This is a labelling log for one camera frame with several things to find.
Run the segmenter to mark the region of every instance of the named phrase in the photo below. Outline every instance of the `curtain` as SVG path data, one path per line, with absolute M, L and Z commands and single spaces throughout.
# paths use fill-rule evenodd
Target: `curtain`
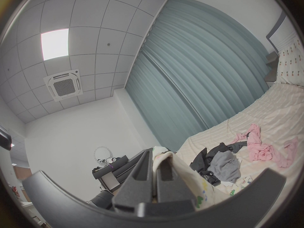
M 267 54 L 225 13 L 194 0 L 168 0 L 126 90 L 161 145 L 178 150 L 268 90 Z

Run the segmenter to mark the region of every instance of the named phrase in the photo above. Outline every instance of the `striped bed sheet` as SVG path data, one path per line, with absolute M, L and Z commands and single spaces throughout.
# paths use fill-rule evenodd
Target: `striped bed sheet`
M 264 221 L 279 207 L 288 196 L 295 184 L 304 164 L 304 89 L 299 86 L 275 83 L 261 98 L 252 105 L 239 112 L 232 118 L 206 131 L 189 137 L 177 152 L 186 164 L 190 164 L 196 155 L 205 147 L 211 150 L 220 142 L 231 143 L 237 133 L 244 133 L 255 123 L 260 126 L 261 140 L 272 144 L 285 157 L 285 141 L 298 136 L 298 150 L 293 164 L 289 168 L 278 168 L 276 163 L 269 161 L 250 161 L 247 147 L 243 147 L 237 154 L 241 158 L 241 178 L 251 176 L 254 179 L 265 169 L 271 168 L 287 177 L 286 184 L 277 201 L 264 217 Z M 219 190 L 229 194 L 231 187 L 223 184 L 217 186 Z

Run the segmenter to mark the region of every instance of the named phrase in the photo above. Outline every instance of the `ceiling air conditioner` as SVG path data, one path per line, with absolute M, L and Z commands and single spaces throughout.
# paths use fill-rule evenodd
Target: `ceiling air conditioner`
M 53 74 L 43 78 L 54 101 L 82 95 L 79 69 Z

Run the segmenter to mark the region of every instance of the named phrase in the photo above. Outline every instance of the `bed sheet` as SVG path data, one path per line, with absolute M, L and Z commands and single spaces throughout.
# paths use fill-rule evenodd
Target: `bed sheet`
M 271 168 L 287 177 L 286 184 L 262 224 L 278 208 L 295 184 L 304 164 L 304 89 L 299 86 L 275 83 L 261 98 L 232 118 L 206 131 L 189 137 L 177 152 L 186 164 L 190 164 L 205 147 L 211 150 L 220 142 L 231 143 L 237 133 L 244 133 L 255 123 L 260 126 L 263 143 L 272 144 L 285 157 L 285 141 L 298 136 L 298 150 L 293 164 L 289 168 L 279 168 L 272 160 L 250 161 L 247 147 L 237 154 L 241 158 L 241 178 L 251 176 L 253 180 L 265 169 Z M 231 187 L 223 184 L 217 188 L 227 194 Z

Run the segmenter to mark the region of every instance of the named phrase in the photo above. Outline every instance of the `ceiling light panel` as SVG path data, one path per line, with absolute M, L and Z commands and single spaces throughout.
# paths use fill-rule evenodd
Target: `ceiling light panel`
M 41 34 L 43 60 L 68 56 L 69 29 L 58 29 Z

